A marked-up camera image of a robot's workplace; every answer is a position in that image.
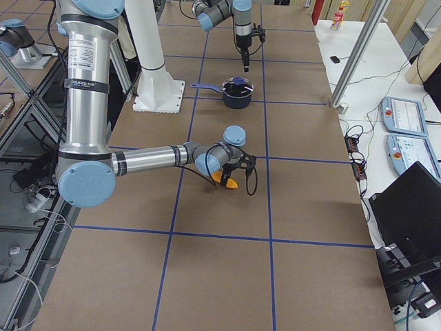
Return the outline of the third robot base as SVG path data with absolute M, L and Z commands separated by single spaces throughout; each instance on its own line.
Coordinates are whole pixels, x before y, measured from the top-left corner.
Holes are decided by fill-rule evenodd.
M 1 22 L 1 51 L 16 68 L 31 70 L 44 69 L 58 55 L 54 46 L 38 44 L 20 19 Z

